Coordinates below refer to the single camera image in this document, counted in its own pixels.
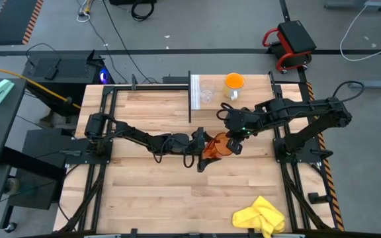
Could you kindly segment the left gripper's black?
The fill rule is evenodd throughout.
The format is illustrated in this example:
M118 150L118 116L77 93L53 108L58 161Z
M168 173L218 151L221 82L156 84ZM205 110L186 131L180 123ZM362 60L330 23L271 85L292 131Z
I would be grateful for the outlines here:
M198 127L196 132L190 138L187 134L176 135L176 152L179 155L192 155L197 156L197 172L202 173L205 168L214 162L219 161L219 158L203 159L201 157L205 147L205 143L212 141L212 136L208 135L203 127Z

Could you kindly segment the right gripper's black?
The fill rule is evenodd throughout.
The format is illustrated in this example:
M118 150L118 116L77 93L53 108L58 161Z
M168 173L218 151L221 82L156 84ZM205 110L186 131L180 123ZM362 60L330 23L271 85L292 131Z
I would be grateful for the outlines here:
M260 117L250 114L248 110L228 110L224 124L228 129L226 147L235 155L239 155L243 148L243 139L260 130Z

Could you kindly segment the red faceted plastic tumbler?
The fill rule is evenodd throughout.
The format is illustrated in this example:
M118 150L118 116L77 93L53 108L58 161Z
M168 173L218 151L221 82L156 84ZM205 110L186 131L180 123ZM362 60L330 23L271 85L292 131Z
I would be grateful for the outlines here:
M221 159L222 157L229 156L232 154L232 151L228 149L227 144L229 138L226 136L226 133L219 133L214 137L205 135L206 145L202 152L202 157L204 159Z

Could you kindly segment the clear glass cup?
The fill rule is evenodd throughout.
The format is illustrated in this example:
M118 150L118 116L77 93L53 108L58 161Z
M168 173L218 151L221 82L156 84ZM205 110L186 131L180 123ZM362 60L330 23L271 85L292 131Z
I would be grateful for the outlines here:
M212 80L203 80L200 82L200 99L202 102L209 103L214 98L216 84Z

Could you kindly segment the orange juice cup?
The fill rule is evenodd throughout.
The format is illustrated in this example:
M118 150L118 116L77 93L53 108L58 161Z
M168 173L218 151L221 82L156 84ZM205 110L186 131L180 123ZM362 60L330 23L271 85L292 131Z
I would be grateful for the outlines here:
M226 75L223 84L223 94L230 100L236 100L240 90L245 84L245 79L238 73L229 73Z

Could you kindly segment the wooden shelf with black legs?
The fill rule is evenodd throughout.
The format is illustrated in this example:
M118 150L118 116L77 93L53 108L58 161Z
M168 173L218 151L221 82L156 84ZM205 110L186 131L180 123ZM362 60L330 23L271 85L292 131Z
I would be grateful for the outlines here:
M256 104L273 97L269 75L244 75L245 84L238 98L230 100L223 94L225 77L226 75L190 74L190 111L193 122L200 118L217 121L216 113L222 108L220 104L223 102L236 109L246 107L253 110ZM209 103L202 102L200 99L200 82L203 80L212 80L216 84L214 98Z

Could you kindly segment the yellow cloth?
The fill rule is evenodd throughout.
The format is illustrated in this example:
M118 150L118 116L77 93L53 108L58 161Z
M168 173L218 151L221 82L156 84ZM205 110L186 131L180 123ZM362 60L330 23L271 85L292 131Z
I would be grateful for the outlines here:
M233 213L232 225L254 229L260 231L264 238L271 238L273 233L284 231L285 216L264 197L258 196L252 205Z

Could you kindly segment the black clamp knob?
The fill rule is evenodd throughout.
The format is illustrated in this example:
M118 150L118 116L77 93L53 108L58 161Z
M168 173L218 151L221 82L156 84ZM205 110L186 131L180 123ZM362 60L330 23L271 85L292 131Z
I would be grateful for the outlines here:
M308 199L311 204L324 204L332 202L332 197L329 195L320 196L317 192L309 193Z

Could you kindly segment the orange black hazard tape strip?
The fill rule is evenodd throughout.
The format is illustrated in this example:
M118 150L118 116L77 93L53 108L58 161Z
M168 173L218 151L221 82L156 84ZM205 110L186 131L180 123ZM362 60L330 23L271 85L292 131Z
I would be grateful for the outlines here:
M308 88L308 94L309 94L310 100L314 100L314 92L313 92L311 83L306 83L306 85ZM317 136L318 136L320 149L325 149L325 142L324 142L322 133L318 134ZM339 231L344 231L345 228L343 225L341 211L339 208L339 203L337 201L337 196L334 189L333 178L332 178L331 169L329 166L329 161L327 159L324 159L322 163L323 163L322 166L325 170L326 191L331 197L330 206L331 206L331 213L332 213L333 219L335 220L334 221L335 226Z

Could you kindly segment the red and black rolling stool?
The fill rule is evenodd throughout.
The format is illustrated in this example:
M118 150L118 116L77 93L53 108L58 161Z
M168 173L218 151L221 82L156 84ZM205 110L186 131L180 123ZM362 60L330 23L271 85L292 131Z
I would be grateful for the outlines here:
M277 58L276 70L281 74L302 67L307 70L316 44L298 20L280 23L263 37L262 45Z

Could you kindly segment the black computer with blue light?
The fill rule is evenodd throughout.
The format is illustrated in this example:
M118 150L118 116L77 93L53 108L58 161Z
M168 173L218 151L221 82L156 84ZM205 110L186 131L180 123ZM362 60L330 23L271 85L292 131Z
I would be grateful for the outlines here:
M58 73L53 80L46 80L44 76L52 67L57 67ZM50 52L32 55L22 74L65 98L72 98L76 104L82 103L87 85L115 84L105 59L94 51L88 54Z

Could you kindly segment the black wheeled stand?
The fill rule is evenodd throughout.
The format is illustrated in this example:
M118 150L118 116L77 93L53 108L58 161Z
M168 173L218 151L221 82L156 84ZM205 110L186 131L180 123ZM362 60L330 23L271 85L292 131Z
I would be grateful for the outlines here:
M61 194L65 165L62 151L70 145L73 137L70 130L61 128L30 130L26 134L22 151L5 147L1 154L4 164L15 168L3 185L7 205L1 218L0 228L7 233L17 227L11 221L16 207L47 210L56 203Z

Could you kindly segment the black box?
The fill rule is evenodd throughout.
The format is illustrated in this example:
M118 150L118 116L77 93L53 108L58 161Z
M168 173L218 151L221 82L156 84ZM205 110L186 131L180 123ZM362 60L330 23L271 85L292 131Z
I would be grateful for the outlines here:
M111 5L133 5L135 3L151 4L156 3L157 0L108 0Z

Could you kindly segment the black phone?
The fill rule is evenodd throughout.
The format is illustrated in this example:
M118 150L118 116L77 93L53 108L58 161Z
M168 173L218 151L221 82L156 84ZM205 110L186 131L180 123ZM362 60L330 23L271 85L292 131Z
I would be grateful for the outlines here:
M49 68L49 70L46 72L44 78L46 80L53 80L56 77L56 74L58 73L57 67Z

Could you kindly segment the mint green stapler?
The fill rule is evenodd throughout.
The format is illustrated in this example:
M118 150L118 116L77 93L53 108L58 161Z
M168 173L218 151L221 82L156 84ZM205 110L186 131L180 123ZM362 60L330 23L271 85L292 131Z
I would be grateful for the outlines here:
M8 79L3 79L2 81L0 81L0 104L14 86L15 84Z

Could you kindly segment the black mat with hazard stripes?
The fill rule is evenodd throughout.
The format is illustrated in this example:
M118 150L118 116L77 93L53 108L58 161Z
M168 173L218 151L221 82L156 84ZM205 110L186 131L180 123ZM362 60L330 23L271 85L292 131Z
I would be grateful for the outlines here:
M0 7L0 46L28 44L44 0L3 0Z

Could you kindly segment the black aluminium table frame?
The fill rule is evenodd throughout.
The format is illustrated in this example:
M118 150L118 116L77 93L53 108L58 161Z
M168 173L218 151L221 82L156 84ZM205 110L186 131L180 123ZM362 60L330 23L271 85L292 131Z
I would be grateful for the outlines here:
M214 100L200 101L195 85L109 86L85 89L76 136L84 136L91 114L100 107L151 134L190 134L203 127L210 135L224 125L216 118L222 94L222 76L216 82ZM245 142L243 152L208 166L203 173L183 167L179 156L166 156L156 163L147 149L119 139L112 158L105 163L102 190L89 203L82 218L85 228L97 223L99 233L233 233L232 214L264 196L287 214L286 194L280 165L275 161L273 131Z

